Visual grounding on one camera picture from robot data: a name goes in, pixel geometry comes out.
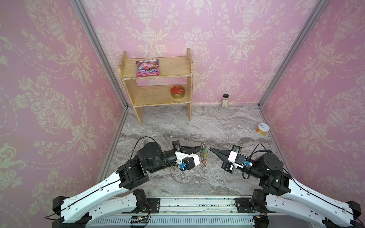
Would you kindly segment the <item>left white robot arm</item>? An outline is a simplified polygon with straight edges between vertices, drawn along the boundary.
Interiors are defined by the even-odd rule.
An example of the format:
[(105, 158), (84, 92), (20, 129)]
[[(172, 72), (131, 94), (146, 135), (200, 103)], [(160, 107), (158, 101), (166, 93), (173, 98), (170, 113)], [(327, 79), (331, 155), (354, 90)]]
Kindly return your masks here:
[(173, 141), (172, 147), (163, 151), (159, 143), (151, 140), (100, 183), (75, 196), (56, 197), (52, 202), (54, 213), (46, 218), (52, 220), (54, 228), (86, 228), (118, 213), (148, 210), (150, 214), (146, 194), (138, 188), (149, 181), (148, 174), (169, 167), (184, 172), (200, 164), (201, 146), (182, 146)]

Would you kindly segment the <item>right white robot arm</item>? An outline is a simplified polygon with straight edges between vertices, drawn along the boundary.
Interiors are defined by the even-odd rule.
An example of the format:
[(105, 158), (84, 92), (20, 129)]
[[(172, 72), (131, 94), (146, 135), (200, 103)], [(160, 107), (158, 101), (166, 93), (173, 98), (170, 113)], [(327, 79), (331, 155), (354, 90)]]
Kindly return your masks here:
[(284, 168), (284, 163), (271, 150), (254, 149), (246, 156), (241, 147), (231, 150), (209, 149), (222, 161), (222, 168), (232, 173), (239, 170), (244, 179), (259, 180), (249, 201), (251, 209), (263, 214), (278, 212), (306, 220), (321, 228), (363, 228), (360, 205), (340, 201), (300, 183)]

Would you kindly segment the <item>orange fruit can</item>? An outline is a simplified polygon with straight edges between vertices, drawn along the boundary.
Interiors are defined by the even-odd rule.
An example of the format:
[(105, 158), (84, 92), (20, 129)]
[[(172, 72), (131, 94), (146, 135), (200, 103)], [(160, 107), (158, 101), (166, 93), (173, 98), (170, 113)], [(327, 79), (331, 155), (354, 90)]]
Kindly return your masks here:
[(256, 129), (256, 132), (261, 136), (266, 135), (269, 131), (270, 131), (270, 127), (266, 123), (259, 123), (257, 126), (257, 129)]

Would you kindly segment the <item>red gold round tin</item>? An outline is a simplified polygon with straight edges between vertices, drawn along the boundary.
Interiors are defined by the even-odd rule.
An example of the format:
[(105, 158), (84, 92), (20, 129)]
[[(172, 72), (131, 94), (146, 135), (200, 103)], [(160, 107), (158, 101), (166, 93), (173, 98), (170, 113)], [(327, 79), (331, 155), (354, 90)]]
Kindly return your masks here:
[(185, 89), (181, 85), (175, 85), (171, 87), (170, 93), (173, 99), (182, 99), (185, 96)]

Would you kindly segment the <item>spice jar black lid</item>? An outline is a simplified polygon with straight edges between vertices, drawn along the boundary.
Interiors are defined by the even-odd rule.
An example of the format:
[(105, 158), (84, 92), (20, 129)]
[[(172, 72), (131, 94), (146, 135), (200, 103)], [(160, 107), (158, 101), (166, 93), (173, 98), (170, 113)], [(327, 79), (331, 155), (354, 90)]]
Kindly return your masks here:
[(228, 94), (223, 94), (222, 107), (228, 106), (228, 98), (229, 98)]

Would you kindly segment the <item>wooden two-tier shelf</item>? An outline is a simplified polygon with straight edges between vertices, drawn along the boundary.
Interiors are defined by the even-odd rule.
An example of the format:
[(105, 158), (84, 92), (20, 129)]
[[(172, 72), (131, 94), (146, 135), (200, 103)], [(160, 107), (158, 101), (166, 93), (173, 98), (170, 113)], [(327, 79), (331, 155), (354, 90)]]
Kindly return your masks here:
[[(192, 121), (194, 63), (191, 50), (187, 49), (186, 56), (159, 58), (161, 70), (158, 76), (137, 78), (137, 61), (139, 59), (129, 58), (124, 51), (118, 65), (118, 73), (139, 124), (143, 124), (145, 107), (164, 105), (187, 105), (189, 120)], [(186, 83), (182, 84), (185, 90), (183, 98), (174, 99), (171, 96), (172, 85), (139, 86), (137, 84), (138, 80), (143, 79), (169, 78), (186, 78)]]

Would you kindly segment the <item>pink snack bag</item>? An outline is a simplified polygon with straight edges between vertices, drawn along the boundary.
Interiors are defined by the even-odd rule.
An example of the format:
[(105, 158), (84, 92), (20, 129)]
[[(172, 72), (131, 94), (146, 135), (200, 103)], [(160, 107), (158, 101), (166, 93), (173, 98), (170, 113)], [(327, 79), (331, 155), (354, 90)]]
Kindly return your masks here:
[(140, 60), (136, 62), (137, 78), (160, 75), (159, 59)]

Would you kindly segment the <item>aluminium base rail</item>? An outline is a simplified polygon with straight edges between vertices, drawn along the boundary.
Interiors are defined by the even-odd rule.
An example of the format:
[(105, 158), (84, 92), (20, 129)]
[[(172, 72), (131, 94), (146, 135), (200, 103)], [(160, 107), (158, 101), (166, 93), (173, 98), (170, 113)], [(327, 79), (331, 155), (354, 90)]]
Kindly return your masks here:
[(266, 196), (203, 196), (203, 197), (154, 197), (143, 194), (128, 194), (115, 197), (96, 206), (92, 213), (102, 216), (117, 214), (265, 214), (276, 213), (285, 206), (281, 197)]

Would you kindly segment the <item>aluminium corner post left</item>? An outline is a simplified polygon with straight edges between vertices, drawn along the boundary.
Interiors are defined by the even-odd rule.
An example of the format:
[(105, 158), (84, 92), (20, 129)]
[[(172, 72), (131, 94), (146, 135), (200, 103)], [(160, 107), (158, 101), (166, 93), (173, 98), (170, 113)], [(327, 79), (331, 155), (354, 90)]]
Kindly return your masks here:
[(119, 82), (113, 72), (113, 69), (106, 57), (106, 54), (102, 48), (102, 45), (98, 39), (97, 33), (91, 23), (91, 20), (89, 18), (89, 16), (87, 15), (87, 12), (85, 11), (85, 8), (82, 4), (82, 1), (79, 0), (71, 0), (71, 3), (75, 9), (76, 14), (78, 15), (81, 24), (83, 25), (84, 30), (86, 31), (86, 34), (90, 40), (91, 45), (93, 46), (100, 62), (101, 65), (103, 67), (103, 69), (106, 72), (106, 75), (109, 79), (109, 81), (111, 82), (111, 85), (115, 91), (115, 93), (117, 94), (117, 97), (121, 103), (121, 105), (123, 106), (123, 108), (125, 110), (128, 109), (128, 104), (126, 102), (126, 99), (122, 93), (122, 89), (119, 85)]

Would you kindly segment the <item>aluminium corner post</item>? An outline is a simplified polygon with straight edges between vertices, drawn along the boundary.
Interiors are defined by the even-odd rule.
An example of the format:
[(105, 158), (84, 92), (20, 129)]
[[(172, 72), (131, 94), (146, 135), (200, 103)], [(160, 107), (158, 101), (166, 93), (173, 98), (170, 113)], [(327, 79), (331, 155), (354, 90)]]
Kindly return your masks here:
[(267, 87), (265, 93), (263, 94), (260, 102), (258, 103), (258, 109), (262, 110), (265, 104), (268, 102), (272, 92), (274, 91), (275, 87), (278, 85), (281, 77), (290, 66), (290, 63), (300, 50), (301, 46), (305, 42), (306, 38), (310, 34), (311, 30), (314, 28), (315, 23), (321, 16), (322, 12), (328, 5), (329, 0), (320, 0), (316, 1), (312, 11), (310, 12), (308, 18), (306, 19), (303, 27), (300, 29), (296, 39), (294, 40), (292, 46), (290, 47), (287, 55), (285, 56), (283, 62), (281, 63), (280, 67), (278, 68), (277, 72), (275, 73), (272, 81), (270, 82), (269, 86)]
[(89, 18), (89, 16), (87, 15), (87, 12), (85, 11), (85, 8), (82, 4), (82, 1), (79, 0), (71, 0), (71, 3), (75, 9), (76, 14), (78, 15), (81, 24), (83, 25), (84, 30), (86, 31), (86, 34), (90, 40), (91, 45), (93, 46), (100, 62), (101, 65), (103, 67), (103, 69), (106, 72), (106, 75), (109, 79), (109, 81), (111, 82), (111, 85), (115, 91), (115, 93), (117, 94), (117, 97), (121, 103), (121, 105), (123, 106), (123, 108), (125, 110), (128, 109), (128, 104), (126, 102), (126, 99), (122, 93), (122, 89), (119, 85), (119, 82), (113, 72), (113, 69), (106, 57), (106, 54), (102, 48), (102, 45), (98, 39), (97, 33), (91, 23), (91, 20)]

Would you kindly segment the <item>aluminium corner post right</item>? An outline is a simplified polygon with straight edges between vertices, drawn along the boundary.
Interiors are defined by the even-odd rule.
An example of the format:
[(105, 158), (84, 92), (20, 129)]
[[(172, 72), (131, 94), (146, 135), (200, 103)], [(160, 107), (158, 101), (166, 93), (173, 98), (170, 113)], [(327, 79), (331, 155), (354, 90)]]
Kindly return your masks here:
[(301, 46), (305, 42), (306, 38), (310, 34), (311, 30), (314, 28), (315, 23), (321, 16), (322, 12), (328, 5), (329, 0), (320, 0), (316, 1), (312, 11), (310, 12), (308, 18), (306, 19), (303, 27), (300, 29), (296, 39), (294, 40), (292, 46), (290, 47), (287, 55), (285, 56), (283, 62), (281, 63), (280, 67), (278, 68), (277, 72), (275, 73), (272, 81), (270, 82), (269, 86), (267, 87), (265, 93), (263, 94), (260, 102), (258, 103), (258, 109), (262, 110), (265, 104), (268, 102), (272, 92), (274, 91), (275, 87), (278, 85), (281, 77), (290, 66), (290, 63), (300, 50)]

